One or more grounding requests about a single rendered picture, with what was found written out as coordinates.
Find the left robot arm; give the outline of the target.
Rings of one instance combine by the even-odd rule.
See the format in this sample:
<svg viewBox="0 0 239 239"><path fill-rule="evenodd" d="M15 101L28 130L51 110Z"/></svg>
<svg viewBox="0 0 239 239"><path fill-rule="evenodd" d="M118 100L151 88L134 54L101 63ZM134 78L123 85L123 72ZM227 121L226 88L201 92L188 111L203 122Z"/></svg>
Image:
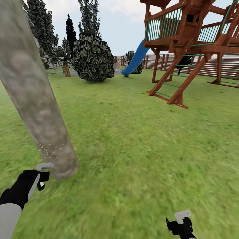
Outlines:
<svg viewBox="0 0 239 239"><path fill-rule="evenodd" d="M7 188L2 193L0 196L0 239L11 239L24 204L29 201L37 183L49 180L50 172L43 172L43 169L53 167L52 163L42 163L37 164L35 170L24 170L11 189Z"/></svg>

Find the pesticide atomizer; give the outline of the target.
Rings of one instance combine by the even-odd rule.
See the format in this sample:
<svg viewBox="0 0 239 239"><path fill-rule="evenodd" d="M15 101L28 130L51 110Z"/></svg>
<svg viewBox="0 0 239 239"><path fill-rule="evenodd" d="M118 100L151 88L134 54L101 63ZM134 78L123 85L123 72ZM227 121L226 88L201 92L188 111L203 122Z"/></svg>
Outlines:
<svg viewBox="0 0 239 239"><path fill-rule="evenodd" d="M39 182L37 183L37 189L39 191L43 190L45 188L44 182Z"/></svg>

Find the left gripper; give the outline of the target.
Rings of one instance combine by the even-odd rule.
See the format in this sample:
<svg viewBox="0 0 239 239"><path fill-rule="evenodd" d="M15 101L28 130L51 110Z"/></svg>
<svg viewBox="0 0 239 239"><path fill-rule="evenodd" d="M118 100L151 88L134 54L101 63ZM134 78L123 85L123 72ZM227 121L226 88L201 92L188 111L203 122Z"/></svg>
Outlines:
<svg viewBox="0 0 239 239"><path fill-rule="evenodd" d="M48 181L49 180L49 175L50 175L50 172L49 171L41 171L41 172L39 172L39 174L40 174L40 179L39 179L39 181L38 181L38 183L39 182L45 182L45 181Z"/></svg>

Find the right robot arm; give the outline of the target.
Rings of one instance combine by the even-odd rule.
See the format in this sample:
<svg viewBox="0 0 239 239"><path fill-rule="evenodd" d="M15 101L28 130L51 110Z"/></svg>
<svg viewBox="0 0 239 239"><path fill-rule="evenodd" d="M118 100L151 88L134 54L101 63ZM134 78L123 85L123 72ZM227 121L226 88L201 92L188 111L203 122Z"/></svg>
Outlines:
<svg viewBox="0 0 239 239"><path fill-rule="evenodd" d="M196 237L192 234L192 224L187 218L191 216L190 211L185 210L177 212L174 215L176 217L176 221L169 222L166 218L167 227L168 229L171 229L172 234L179 235L181 239L196 239Z"/></svg>

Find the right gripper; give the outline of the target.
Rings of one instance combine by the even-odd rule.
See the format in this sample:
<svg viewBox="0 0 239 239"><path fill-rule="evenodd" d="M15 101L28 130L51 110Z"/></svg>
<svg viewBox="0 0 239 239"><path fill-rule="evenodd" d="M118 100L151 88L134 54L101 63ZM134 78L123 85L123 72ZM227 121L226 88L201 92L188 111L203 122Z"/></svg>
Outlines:
<svg viewBox="0 0 239 239"><path fill-rule="evenodd" d="M186 211L188 212L188 211ZM179 235L181 238L181 232L183 230L189 230L190 232L193 231L192 229L192 224L188 218L183 218L182 219L184 223L178 224L176 221L171 221L169 222L168 219L166 218L167 221L167 227L168 229L171 229L173 235Z"/></svg>

